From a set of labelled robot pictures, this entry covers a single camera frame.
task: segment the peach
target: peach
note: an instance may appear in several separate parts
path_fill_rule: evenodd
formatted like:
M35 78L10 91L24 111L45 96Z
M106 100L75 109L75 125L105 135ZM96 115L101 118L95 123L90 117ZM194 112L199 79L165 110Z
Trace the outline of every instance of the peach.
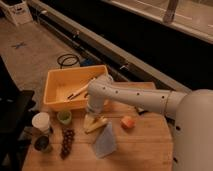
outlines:
M135 121L134 121L133 117L131 117L131 116L124 116L121 119L121 126L124 129L133 128L135 126Z

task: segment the white cup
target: white cup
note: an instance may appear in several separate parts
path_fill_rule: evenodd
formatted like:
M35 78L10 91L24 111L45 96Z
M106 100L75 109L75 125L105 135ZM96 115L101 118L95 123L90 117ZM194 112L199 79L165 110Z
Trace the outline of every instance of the white cup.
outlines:
M48 133L50 129L50 116L46 112L36 114L32 119L32 125L43 133Z

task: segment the black chair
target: black chair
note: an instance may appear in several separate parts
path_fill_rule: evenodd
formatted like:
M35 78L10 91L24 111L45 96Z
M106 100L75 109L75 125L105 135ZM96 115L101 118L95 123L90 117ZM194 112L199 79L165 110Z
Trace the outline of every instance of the black chair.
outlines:
M8 154L12 170L21 170L17 158L18 138L34 112L34 91L20 91L0 56L0 162Z

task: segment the green cup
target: green cup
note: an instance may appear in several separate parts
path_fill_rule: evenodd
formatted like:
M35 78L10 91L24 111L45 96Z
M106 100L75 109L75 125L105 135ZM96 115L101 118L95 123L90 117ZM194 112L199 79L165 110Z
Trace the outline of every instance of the green cup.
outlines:
M72 120L72 113L69 110L62 110L57 113L57 118L63 125L68 125Z

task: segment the small cup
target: small cup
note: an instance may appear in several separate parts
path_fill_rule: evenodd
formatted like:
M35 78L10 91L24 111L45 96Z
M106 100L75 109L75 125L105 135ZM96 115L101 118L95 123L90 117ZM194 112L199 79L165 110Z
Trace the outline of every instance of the small cup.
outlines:
M69 110L62 110L57 113L59 122L63 125L68 125L72 119L72 113Z
M32 125L43 133L48 133L50 130L50 116L46 112L36 114L32 119Z
M34 144L34 148L43 153L49 153L52 151L52 146L50 144L49 138L47 136L40 136Z

